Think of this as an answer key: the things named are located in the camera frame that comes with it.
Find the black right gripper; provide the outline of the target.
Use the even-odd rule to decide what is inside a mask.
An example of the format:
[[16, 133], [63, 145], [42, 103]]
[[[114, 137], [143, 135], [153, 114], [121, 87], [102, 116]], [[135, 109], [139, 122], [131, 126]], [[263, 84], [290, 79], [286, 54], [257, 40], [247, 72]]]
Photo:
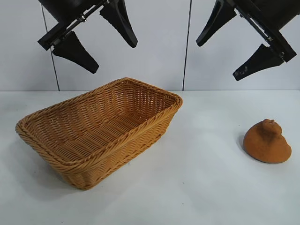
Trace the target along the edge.
[[300, 14], [298, 0], [217, 0], [196, 40], [197, 45], [203, 46], [222, 26], [233, 19], [237, 15], [235, 8], [270, 45], [267, 47], [261, 44], [254, 54], [233, 72], [236, 81], [256, 72], [280, 66], [297, 55], [280, 30]]

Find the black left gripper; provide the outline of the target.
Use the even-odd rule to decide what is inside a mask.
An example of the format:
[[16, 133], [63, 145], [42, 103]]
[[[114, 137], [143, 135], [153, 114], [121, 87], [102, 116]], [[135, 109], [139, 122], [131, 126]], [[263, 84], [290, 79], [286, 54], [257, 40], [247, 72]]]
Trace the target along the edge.
[[45, 50], [54, 46], [52, 52], [55, 56], [72, 61], [93, 74], [98, 70], [98, 63], [72, 30], [85, 22], [98, 8], [104, 6], [100, 15], [119, 32], [130, 47], [135, 48], [138, 44], [124, 0], [41, 0], [40, 3], [58, 24], [41, 37], [38, 43]]

